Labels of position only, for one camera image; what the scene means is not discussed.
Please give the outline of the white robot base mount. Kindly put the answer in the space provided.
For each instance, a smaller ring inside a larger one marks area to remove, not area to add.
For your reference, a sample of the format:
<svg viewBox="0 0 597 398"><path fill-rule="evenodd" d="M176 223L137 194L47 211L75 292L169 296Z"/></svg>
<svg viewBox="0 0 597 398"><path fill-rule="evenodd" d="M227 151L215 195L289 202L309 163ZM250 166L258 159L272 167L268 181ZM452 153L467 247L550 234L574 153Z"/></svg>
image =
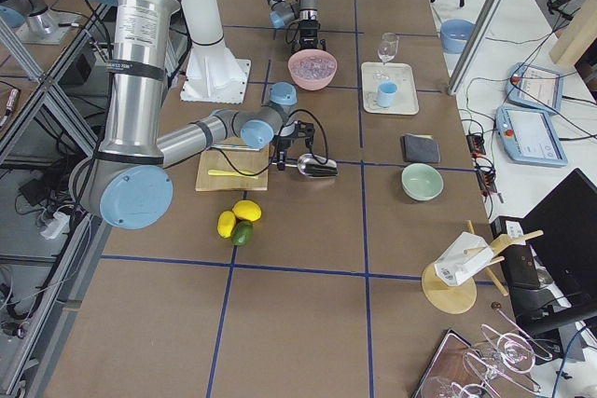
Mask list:
<svg viewBox="0 0 597 398"><path fill-rule="evenodd" d="M240 104L251 62L234 57L225 42L217 0L182 0L192 41L181 99Z"/></svg>

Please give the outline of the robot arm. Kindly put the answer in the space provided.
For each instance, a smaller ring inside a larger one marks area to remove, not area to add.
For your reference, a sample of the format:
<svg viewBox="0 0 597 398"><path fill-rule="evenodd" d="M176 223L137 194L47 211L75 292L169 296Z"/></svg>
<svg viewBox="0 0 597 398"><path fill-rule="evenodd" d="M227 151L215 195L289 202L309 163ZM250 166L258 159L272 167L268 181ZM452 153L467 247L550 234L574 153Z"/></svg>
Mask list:
<svg viewBox="0 0 597 398"><path fill-rule="evenodd" d="M70 178L75 201L111 226L150 226L168 210L174 192L167 168L229 137L261 149L295 128L295 88L275 84L256 111L243 100L249 61L227 48L216 0L93 0L117 10L112 85L104 138ZM208 117L160 135L160 109L168 91L165 66L171 19L182 12L190 35L182 98L222 103Z"/></svg>
<svg viewBox="0 0 597 398"><path fill-rule="evenodd" d="M326 50L319 37L319 0L267 0L270 19L276 30L286 29L285 42L292 53L305 49Z"/></svg>

